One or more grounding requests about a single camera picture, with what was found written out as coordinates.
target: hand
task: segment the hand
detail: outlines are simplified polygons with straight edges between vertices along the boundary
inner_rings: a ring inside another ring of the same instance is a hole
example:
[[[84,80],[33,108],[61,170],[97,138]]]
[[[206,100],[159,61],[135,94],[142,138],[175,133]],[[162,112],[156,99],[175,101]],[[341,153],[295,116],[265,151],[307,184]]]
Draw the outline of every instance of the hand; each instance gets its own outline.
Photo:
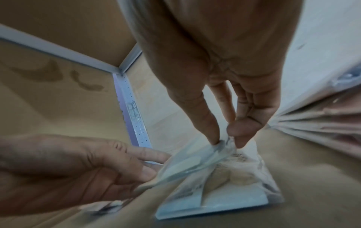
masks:
[[[57,135],[0,138],[0,215],[132,198],[170,155],[116,140]]]
[[[219,126],[209,86],[228,134],[243,147],[276,112],[282,66],[302,0],[124,0],[123,14],[154,74],[211,144]],[[237,110],[226,81],[238,97]]]

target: dark stain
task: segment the dark stain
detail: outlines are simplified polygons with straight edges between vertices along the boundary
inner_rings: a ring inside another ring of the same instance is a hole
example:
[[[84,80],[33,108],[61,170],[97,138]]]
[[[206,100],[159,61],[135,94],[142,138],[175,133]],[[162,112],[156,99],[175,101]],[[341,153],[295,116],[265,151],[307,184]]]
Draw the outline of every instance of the dark stain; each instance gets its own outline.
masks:
[[[305,45],[306,45],[306,43],[302,44],[301,46],[299,46],[299,47],[297,48],[297,50],[302,49]]]
[[[52,59],[50,59],[43,68],[35,70],[20,69],[17,67],[9,67],[9,69],[21,77],[35,82],[57,82],[63,79],[63,74],[57,62]]]
[[[81,82],[79,79],[79,72],[72,70],[70,72],[70,77],[73,79],[74,82],[78,83],[79,87],[88,91],[102,91],[104,89],[104,86],[97,85],[97,84],[86,84],[84,82]]]

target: wooden panel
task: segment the wooden panel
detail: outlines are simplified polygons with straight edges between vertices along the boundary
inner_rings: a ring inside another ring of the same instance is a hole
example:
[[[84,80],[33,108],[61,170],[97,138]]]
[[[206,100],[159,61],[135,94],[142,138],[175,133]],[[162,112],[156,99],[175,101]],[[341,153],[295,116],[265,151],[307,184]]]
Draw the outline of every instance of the wooden panel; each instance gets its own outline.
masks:
[[[110,73],[0,41],[0,134],[129,136]]]
[[[135,45],[116,0],[0,0],[0,23],[115,66]]]

